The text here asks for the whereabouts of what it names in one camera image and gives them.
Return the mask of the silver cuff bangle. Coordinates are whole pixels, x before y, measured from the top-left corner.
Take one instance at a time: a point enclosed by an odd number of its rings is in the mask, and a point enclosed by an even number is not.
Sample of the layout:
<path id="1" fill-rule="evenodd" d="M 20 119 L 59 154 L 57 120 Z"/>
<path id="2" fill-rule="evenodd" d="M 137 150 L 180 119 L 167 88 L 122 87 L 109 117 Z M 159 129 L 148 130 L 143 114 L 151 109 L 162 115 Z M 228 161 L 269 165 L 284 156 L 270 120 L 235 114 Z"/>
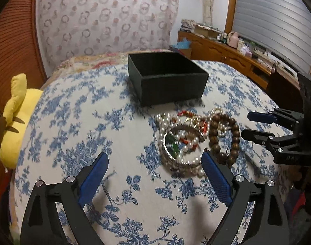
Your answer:
<path id="1" fill-rule="evenodd" d="M 193 126 L 162 127 L 158 145 L 162 156 L 174 169 L 195 169 L 201 164 L 201 156 L 189 157 L 189 154 L 200 150 L 206 138 L 206 133 Z"/>

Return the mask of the black square jewelry box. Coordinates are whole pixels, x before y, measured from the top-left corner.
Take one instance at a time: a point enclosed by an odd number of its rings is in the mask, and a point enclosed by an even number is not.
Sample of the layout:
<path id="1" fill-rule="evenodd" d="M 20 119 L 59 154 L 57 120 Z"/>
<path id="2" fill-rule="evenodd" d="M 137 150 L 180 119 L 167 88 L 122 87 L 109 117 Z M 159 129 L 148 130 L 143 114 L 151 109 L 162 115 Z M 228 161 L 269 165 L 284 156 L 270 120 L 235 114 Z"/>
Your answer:
<path id="1" fill-rule="evenodd" d="M 177 52 L 129 54 L 128 75 L 143 107 L 201 98 L 209 77 Z"/>

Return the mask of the pink tissue box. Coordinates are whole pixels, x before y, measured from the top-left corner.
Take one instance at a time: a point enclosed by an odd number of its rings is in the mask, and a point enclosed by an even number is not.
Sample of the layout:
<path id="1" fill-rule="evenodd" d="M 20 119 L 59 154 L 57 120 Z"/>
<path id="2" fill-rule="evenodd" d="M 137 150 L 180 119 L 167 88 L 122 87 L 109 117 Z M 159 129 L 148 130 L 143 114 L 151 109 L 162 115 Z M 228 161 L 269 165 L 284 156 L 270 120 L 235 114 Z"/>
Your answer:
<path id="1" fill-rule="evenodd" d="M 247 45 L 243 45 L 240 49 L 240 53 L 244 56 L 251 57 L 253 53 L 250 51 L 249 47 Z"/>

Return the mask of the pink thermos jug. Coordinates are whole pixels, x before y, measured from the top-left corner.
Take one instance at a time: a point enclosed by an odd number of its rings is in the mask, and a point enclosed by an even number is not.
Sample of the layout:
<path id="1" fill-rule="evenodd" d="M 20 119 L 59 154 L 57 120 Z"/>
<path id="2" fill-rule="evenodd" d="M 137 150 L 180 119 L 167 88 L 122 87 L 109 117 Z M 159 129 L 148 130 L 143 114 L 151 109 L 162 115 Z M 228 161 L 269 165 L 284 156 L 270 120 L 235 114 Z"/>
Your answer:
<path id="1" fill-rule="evenodd" d="M 239 34 L 237 32 L 230 32 L 227 35 L 228 46 L 237 49 L 239 44 Z"/>

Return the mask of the grey window blind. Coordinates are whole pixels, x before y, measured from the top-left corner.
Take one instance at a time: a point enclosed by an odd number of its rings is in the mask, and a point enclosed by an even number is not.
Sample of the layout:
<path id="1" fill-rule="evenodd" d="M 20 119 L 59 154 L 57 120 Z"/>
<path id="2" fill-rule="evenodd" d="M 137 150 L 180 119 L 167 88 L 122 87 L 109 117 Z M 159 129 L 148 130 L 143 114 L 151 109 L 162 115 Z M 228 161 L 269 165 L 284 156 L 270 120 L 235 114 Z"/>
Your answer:
<path id="1" fill-rule="evenodd" d="M 302 0 L 236 0 L 232 29 L 310 72 L 311 14 Z"/>

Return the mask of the wooden sideboard cabinet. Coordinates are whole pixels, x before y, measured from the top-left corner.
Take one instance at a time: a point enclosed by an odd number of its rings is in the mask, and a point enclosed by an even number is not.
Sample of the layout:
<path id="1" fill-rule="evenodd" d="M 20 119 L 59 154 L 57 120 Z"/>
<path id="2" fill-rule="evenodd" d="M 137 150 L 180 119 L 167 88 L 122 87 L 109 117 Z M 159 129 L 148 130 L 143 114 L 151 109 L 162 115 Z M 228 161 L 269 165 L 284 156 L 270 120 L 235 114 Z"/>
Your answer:
<path id="1" fill-rule="evenodd" d="M 277 68 L 275 73 L 271 73 L 264 63 L 259 63 L 255 59 L 242 55 L 236 49 L 219 43 L 215 40 L 202 38 L 194 33 L 180 31 L 177 40 L 186 39 L 191 42 L 191 59 L 217 61 L 227 64 L 255 82 L 262 89 L 266 90 L 268 84 L 273 82 L 273 76 L 279 76 L 279 82 L 286 81 L 288 85 L 299 89 L 298 80 L 290 76 L 286 71 Z"/>

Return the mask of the green jade bangle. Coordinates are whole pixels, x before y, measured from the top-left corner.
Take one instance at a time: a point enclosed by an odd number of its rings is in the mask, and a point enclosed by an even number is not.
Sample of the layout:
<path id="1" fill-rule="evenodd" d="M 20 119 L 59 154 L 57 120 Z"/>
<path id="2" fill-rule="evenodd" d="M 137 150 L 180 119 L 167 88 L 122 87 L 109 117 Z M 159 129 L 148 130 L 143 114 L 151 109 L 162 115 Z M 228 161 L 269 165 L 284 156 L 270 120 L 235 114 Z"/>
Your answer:
<path id="1" fill-rule="evenodd" d="M 180 154 L 179 144 L 176 140 L 175 136 L 172 133 L 168 133 L 165 138 L 165 146 L 168 150 L 169 154 L 173 158 L 177 158 L 177 156 Z"/>

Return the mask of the yellow Pikachu plush toy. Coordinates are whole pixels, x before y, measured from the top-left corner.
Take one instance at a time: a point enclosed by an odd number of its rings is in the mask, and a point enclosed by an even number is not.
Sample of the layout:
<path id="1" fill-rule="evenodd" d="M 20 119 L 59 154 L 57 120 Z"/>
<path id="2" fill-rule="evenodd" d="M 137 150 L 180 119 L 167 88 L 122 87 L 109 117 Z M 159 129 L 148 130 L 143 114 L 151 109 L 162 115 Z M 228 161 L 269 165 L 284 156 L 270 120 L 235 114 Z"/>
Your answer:
<path id="1" fill-rule="evenodd" d="M 24 73 L 11 79 L 11 98 L 0 117 L 0 161 L 6 171 L 17 166 L 26 127 L 42 93 L 27 88 Z"/>

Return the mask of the cardboard box on cabinet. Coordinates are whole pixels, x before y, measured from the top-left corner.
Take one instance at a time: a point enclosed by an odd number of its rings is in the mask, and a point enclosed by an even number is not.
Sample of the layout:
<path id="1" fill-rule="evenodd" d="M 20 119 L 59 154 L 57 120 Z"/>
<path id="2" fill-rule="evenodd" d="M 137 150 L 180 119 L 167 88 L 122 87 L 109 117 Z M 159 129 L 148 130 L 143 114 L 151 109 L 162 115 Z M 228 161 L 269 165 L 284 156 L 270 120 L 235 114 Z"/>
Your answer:
<path id="1" fill-rule="evenodd" d="M 195 26 L 194 33 L 207 38 L 217 38 L 217 36 L 221 34 L 221 32 L 218 29 L 211 28 L 208 26 L 202 26 L 199 24 Z"/>

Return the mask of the blue gift bag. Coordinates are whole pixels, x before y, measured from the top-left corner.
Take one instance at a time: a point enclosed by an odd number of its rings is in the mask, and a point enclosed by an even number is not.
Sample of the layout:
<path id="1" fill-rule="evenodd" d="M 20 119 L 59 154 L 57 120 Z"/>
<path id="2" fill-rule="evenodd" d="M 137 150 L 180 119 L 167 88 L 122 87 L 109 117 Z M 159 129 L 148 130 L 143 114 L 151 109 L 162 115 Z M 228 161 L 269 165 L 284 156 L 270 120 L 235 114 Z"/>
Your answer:
<path id="1" fill-rule="evenodd" d="M 182 41 L 178 41 L 176 44 L 172 45 L 172 48 L 177 50 L 186 50 L 190 48 L 190 45 L 191 41 L 183 38 Z"/>

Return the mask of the floral bed blanket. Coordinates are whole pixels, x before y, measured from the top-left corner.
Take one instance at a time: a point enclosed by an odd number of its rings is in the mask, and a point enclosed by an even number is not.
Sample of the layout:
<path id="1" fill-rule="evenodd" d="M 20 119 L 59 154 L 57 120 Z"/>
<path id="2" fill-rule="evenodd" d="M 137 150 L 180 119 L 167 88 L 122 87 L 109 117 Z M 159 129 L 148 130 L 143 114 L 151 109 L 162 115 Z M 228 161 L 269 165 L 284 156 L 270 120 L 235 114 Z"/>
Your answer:
<path id="1" fill-rule="evenodd" d="M 99 54 L 95 56 L 74 56 L 68 60 L 63 61 L 54 70 L 53 77 L 62 77 L 66 75 L 75 74 L 87 70 L 98 69 L 107 66 L 127 64 L 129 54 L 144 54 L 157 52 L 171 52 L 168 49 L 142 50 L 142 51 L 128 51 Z"/>

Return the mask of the brown louvered wardrobe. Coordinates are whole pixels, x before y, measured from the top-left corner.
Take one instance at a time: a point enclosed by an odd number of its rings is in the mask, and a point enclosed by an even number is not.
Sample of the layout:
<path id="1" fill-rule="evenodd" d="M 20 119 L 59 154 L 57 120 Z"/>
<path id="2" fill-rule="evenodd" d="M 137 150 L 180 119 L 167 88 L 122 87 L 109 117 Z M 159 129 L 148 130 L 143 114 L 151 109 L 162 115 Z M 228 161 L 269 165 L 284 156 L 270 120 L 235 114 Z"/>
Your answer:
<path id="1" fill-rule="evenodd" d="M 0 116 L 10 99 L 11 78 L 25 73 L 28 87 L 47 80 L 36 31 L 36 0 L 8 0 L 0 11 Z M 0 162 L 0 202 L 7 184 Z"/>

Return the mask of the pink circle patterned curtain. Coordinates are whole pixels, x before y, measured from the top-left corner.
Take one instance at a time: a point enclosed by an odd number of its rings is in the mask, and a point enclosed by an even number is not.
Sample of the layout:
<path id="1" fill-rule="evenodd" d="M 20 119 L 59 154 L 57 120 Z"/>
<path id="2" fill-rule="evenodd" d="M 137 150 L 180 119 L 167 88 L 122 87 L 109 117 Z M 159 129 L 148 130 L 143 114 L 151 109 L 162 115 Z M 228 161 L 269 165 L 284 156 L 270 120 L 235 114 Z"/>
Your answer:
<path id="1" fill-rule="evenodd" d="M 37 0 L 51 69 L 75 56 L 166 49 L 179 0 Z"/>

